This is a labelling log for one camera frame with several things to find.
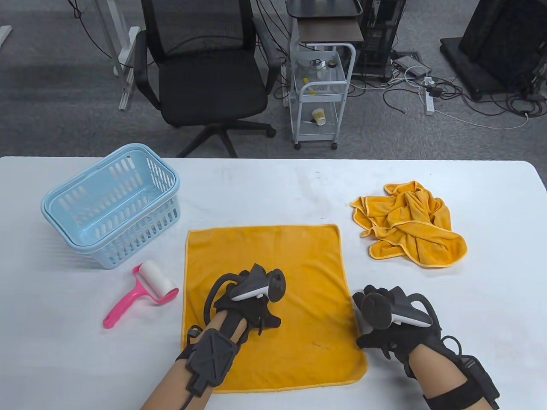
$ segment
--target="chair backrest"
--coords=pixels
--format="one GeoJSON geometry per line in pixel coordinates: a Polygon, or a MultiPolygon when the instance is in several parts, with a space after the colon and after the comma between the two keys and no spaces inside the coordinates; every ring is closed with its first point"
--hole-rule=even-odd
{"type": "Polygon", "coordinates": [[[141,0],[156,62],[187,53],[254,50],[250,0],[141,0]]]}

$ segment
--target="forearm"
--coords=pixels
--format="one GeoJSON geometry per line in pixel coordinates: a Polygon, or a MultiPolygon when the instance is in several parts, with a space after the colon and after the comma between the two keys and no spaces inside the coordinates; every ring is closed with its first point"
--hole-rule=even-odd
{"type": "MultiPolygon", "coordinates": [[[[221,324],[226,318],[226,315],[226,311],[219,312],[211,320],[211,323],[209,323],[205,330],[219,330],[221,324]]],[[[247,321],[242,319],[231,337],[231,340],[237,343],[243,332],[245,332],[246,327],[247,321]]],[[[191,376],[192,373],[186,369],[186,360],[177,360],[160,382],[158,387],[156,387],[154,392],[148,398],[146,403],[144,403],[141,410],[181,410],[182,406],[190,396],[190,392],[186,390],[186,386],[188,385],[191,376]]],[[[201,397],[195,397],[192,399],[187,407],[187,410],[202,410],[205,408],[209,397],[211,397],[211,393],[213,393],[213,388],[207,388],[201,397]]]]}
{"type": "MultiPolygon", "coordinates": [[[[454,363],[423,344],[410,353],[409,365],[428,399],[448,393],[467,381],[454,363]]],[[[492,410],[492,407],[483,398],[468,410],[492,410]]]]}

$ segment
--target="floor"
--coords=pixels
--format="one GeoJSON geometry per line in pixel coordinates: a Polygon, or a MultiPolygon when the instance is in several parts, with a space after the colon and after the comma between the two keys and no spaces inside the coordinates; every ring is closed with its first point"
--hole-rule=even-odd
{"type": "MultiPolygon", "coordinates": [[[[477,2],[408,0],[396,48],[418,50],[434,75],[453,78],[439,51],[439,39],[460,36],[477,2]]],[[[92,36],[104,45],[91,3],[79,3],[92,36]]],[[[144,26],[138,0],[120,3],[128,25],[144,26]]],[[[274,3],[283,10],[282,0],[274,3]]],[[[118,111],[120,95],[112,66],[88,40],[68,3],[2,0],[0,25],[5,24],[14,29],[0,51],[0,156],[104,156],[129,142],[148,144],[161,156],[175,156],[201,129],[170,127],[138,91],[130,109],[118,111]]],[[[547,116],[516,130],[494,131],[439,114],[425,116],[419,99],[410,93],[392,92],[387,98],[407,114],[387,107],[379,92],[348,100],[336,151],[327,143],[294,150],[288,112],[273,97],[267,110],[254,119],[272,123],[277,137],[240,132],[232,134],[232,140],[243,158],[524,160],[547,181],[547,116]]],[[[497,111],[488,105],[481,109],[497,111]]],[[[511,114],[474,113],[460,99],[439,103],[437,109],[498,128],[523,123],[511,114]]],[[[193,156],[226,157],[227,153],[212,138],[193,156]]]]}

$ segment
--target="lint roller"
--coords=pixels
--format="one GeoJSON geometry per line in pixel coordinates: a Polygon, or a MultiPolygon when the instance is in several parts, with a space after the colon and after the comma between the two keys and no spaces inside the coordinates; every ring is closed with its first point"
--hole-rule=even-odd
{"type": "Polygon", "coordinates": [[[104,318],[103,326],[105,329],[112,329],[131,305],[143,296],[149,296],[157,304],[166,304],[171,302],[178,295],[178,288],[169,278],[166,278],[161,273],[158,264],[152,260],[148,260],[134,268],[133,276],[135,276],[135,279],[137,280],[135,287],[125,295],[104,318]],[[154,291],[155,295],[152,295],[143,286],[137,274],[142,276],[154,291]]]}

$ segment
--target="crumpled yellow towel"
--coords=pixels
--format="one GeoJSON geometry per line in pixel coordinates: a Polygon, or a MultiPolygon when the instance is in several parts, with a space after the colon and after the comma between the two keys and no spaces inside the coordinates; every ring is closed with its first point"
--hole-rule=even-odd
{"type": "Polygon", "coordinates": [[[424,267],[443,268],[467,254],[465,240],[452,232],[450,211],[416,181],[387,184],[390,195],[360,197],[351,204],[353,220],[365,229],[361,237],[378,241],[369,248],[374,259],[408,256],[424,267]]]}
{"type": "Polygon", "coordinates": [[[284,298],[268,305],[281,327],[252,331],[215,393],[349,384],[365,374],[336,225],[192,231],[186,262],[183,343],[190,326],[204,327],[205,298],[220,275],[258,263],[287,280],[284,298]]]}

